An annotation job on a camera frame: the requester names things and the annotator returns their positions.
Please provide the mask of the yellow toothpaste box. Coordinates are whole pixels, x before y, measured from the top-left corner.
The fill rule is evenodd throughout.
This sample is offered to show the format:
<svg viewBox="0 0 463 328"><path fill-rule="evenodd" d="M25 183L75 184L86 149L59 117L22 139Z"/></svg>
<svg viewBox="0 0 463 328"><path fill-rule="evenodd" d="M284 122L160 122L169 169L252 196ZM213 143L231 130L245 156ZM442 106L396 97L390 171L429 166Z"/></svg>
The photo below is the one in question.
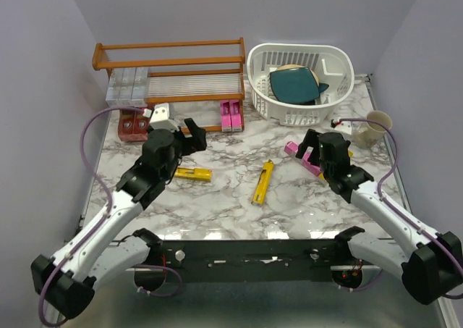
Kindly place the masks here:
<svg viewBox="0 0 463 328"><path fill-rule="evenodd" d="M212 171L210 169L203 168L178 167L174 173L174 177L183 180L210 182L212 179Z"/></svg>
<svg viewBox="0 0 463 328"><path fill-rule="evenodd" d="M274 162L268 160L263 164L259 180L252 197L252 205L263 205L266 199L266 193L268 191L268 186L271 181L271 175L273 173Z"/></svg>
<svg viewBox="0 0 463 328"><path fill-rule="evenodd" d="M349 154L349 158L352 158L352 157L353 157L353 153L352 153L350 150L348 150L348 154ZM325 180L325 178L324 178L324 176L323 176L323 173L320 173L320 174L318 175L318 178L321 179L321 180L323 180L323 181Z"/></svg>

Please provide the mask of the red 3D toothpaste box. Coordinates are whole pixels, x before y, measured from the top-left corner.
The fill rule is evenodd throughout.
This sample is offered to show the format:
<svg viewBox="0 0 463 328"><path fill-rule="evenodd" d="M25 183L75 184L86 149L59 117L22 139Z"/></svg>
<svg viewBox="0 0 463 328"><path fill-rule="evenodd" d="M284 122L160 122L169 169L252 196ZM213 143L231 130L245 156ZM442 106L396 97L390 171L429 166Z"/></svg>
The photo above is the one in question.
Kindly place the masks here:
<svg viewBox="0 0 463 328"><path fill-rule="evenodd" d="M134 123L135 123L135 111L121 110L119 112L119 122L117 128L117 135L119 139L124 142L134 142Z"/></svg>
<svg viewBox="0 0 463 328"><path fill-rule="evenodd" d="M135 113L133 123L133 141L143 141L147 138L149 119L143 116L143 111Z"/></svg>

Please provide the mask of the silver toothpaste box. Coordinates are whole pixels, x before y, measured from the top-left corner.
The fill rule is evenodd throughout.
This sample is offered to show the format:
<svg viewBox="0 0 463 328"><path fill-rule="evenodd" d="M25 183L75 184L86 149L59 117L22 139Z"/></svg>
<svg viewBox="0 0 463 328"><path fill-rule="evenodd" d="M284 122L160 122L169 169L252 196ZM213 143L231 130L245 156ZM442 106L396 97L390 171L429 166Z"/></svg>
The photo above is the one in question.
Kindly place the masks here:
<svg viewBox="0 0 463 328"><path fill-rule="evenodd" d="M124 68L118 98L120 106L128 106L130 103L135 81L135 72L135 67Z"/></svg>
<svg viewBox="0 0 463 328"><path fill-rule="evenodd" d="M106 91L106 103L110 107L122 105L119 97L121 93L123 73L123 68L117 68L113 69L109 76L109 84Z"/></svg>
<svg viewBox="0 0 463 328"><path fill-rule="evenodd" d="M141 106L146 105L145 96L148 92L149 77L148 67L137 67L135 70L135 79L132 87L131 105Z"/></svg>

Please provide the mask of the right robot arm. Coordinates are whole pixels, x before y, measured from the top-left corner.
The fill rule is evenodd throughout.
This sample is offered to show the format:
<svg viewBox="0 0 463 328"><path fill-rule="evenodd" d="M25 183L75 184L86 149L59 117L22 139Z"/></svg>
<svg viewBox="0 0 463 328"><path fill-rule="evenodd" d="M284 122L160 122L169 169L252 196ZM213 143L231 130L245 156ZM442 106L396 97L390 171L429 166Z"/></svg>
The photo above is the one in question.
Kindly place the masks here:
<svg viewBox="0 0 463 328"><path fill-rule="evenodd" d="M349 264L359 258L402 281L407 292L428 305L462 284L462 243L452 232L440 233L420 222L383 191L349 157L350 142L339 133L309 129L298 145L296 158L320 168L330 189L375 220L395 241L393 245L351 228L338 234L334 258Z"/></svg>

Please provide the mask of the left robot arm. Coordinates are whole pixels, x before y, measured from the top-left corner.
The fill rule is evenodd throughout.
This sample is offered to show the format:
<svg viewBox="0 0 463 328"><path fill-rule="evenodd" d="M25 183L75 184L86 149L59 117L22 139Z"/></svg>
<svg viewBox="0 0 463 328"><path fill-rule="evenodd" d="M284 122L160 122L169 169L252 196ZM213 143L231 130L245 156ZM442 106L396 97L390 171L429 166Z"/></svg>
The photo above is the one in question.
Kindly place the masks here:
<svg viewBox="0 0 463 328"><path fill-rule="evenodd" d="M113 239L146 210L174 177L181 159L207 148L206 131L187 118L190 134L152 128L140 157L121 176L114 191L94 219L52 256L37 256L30 268L39 295L39 318L47 327L44 304L53 306L64 320L79 316L105 279L132 267L153 266L160 248L138 236L129 237L121 251L110 248Z"/></svg>

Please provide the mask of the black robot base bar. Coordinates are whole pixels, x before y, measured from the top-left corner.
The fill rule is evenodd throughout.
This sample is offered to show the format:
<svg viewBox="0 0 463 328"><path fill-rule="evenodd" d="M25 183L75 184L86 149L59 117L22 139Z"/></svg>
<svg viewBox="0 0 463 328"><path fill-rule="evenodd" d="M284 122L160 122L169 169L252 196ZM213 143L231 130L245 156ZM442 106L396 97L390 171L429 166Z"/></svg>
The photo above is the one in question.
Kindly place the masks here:
<svg viewBox="0 0 463 328"><path fill-rule="evenodd" d="M312 281L359 288L362 261L333 239L170 240L152 246L135 273L136 285L158 289L164 280L184 283Z"/></svg>

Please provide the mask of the orange wooden three-tier shelf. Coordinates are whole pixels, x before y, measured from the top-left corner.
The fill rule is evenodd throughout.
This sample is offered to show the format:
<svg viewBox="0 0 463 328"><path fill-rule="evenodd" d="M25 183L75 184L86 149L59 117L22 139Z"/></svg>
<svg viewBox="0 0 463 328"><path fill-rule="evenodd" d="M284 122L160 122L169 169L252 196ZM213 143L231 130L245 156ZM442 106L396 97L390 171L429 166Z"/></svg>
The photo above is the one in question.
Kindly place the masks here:
<svg viewBox="0 0 463 328"><path fill-rule="evenodd" d="M220 102L240 100L245 128L243 38L218 41L111 44L97 43L92 66L104 70L148 67L146 105L118 106L123 110L171 104L175 120L192 117L209 132L221 131Z"/></svg>

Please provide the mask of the beige ceramic mug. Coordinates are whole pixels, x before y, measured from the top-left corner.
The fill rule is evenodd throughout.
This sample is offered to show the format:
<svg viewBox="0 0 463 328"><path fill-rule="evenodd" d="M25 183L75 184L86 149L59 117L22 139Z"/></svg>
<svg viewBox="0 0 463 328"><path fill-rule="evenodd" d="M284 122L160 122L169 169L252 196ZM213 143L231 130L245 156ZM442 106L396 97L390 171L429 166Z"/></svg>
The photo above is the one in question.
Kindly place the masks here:
<svg viewBox="0 0 463 328"><path fill-rule="evenodd" d="M386 134L386 128L390 130L393 125L390 116L382 111L371 111L366 120L354 132L354 142L359 148L374 146Z"/></svg>

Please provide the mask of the teal square plate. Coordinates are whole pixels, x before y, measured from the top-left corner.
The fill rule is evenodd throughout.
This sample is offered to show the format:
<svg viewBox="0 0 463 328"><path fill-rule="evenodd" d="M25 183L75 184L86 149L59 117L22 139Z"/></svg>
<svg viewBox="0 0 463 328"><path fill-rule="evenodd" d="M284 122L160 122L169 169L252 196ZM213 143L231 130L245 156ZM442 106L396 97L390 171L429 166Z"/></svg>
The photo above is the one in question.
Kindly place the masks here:
<svg viewBox="0 0 463 328"><path fill-rule="evenodd" d="M271 90L285 104L304 105L320 97L321 84L307 67L275 70L269 74Z"/></svg>

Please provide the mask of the white plastic basket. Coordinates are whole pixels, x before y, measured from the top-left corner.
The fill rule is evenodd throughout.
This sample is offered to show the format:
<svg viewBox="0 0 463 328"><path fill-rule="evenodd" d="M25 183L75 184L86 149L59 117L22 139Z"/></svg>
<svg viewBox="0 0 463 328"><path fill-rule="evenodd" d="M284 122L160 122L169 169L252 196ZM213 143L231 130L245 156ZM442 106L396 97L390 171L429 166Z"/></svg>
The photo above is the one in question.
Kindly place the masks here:
<svg viewBox="0 0 463 328"><path fill-rule="evenodd" d="M255 110L289 127L321 123L354 87L352 62L335 46L262 43L246 68Z"/></svg>

